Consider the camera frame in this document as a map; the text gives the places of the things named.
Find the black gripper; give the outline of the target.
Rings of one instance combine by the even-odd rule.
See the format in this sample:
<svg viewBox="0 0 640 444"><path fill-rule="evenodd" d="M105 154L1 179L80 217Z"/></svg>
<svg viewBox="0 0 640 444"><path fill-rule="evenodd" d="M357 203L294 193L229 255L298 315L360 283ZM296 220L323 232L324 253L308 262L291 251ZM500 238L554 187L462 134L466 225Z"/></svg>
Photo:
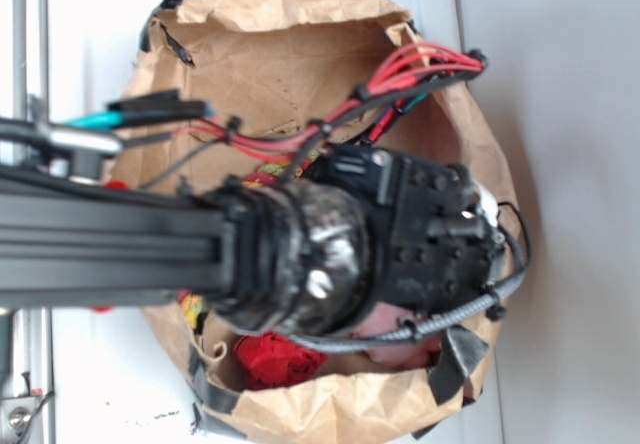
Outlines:
<svg viewBox="0 0 640 444"><path fill-rule="evenodd" d="M314 180L346 191L364 213L370 301L442 314L481 295L505 261L497 214L469 170L389 149L335 145Z"/></svg>

